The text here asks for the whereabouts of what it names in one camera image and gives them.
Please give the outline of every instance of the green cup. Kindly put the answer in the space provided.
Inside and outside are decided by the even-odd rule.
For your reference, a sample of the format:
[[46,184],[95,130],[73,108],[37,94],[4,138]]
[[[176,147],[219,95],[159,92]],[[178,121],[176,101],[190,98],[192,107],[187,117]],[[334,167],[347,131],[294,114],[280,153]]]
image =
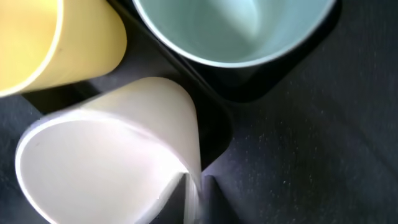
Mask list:
[[179,54],[239,68],[301,44],[336,0],[132,0],[149,29]]

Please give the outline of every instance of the light green cup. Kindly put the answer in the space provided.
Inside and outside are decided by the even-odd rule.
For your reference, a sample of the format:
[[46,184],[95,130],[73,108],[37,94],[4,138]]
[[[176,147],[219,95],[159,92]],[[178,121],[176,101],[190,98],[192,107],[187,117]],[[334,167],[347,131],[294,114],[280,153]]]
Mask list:
[[132,0],[149,29],[179,54],[239,68],[302,43],[336,0]]

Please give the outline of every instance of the cup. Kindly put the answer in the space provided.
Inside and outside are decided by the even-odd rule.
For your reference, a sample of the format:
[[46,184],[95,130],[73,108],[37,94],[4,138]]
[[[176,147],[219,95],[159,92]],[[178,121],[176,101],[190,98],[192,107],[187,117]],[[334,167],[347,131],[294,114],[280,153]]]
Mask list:
[[2,0],[0,30],[0,96],[104,75],[127,44],[105,0]]
[[301,44],[335,0],[132,0],[149,29],[186,58],[239,68]]
[[50,223],[149,223],[188,173],[185,223],[200,216],[195,106],[164,78],[144,78],[29,128],[16,174]]

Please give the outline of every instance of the yellow cup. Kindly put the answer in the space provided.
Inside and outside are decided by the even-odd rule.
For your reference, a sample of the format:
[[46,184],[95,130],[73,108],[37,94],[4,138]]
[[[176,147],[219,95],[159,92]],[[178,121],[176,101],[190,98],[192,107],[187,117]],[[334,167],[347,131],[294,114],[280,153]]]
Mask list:
[[0,97],[104,75],[126,45],[105,0],[0,0]]

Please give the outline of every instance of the dark tabletop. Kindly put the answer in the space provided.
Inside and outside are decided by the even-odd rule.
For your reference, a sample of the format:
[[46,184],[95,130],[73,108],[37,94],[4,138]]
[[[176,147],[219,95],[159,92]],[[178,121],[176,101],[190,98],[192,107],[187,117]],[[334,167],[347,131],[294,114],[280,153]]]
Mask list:
[[[154,59],[137,60],[141,75]],[[233,140],[204,175],[241,223],[398,223],[397,74],[398,1],[343,0],[330,35],[268,94],[224,102]],[[0,100],[1,224],[45,223],[13,164],[17,140],[40,116],[21,96]]]

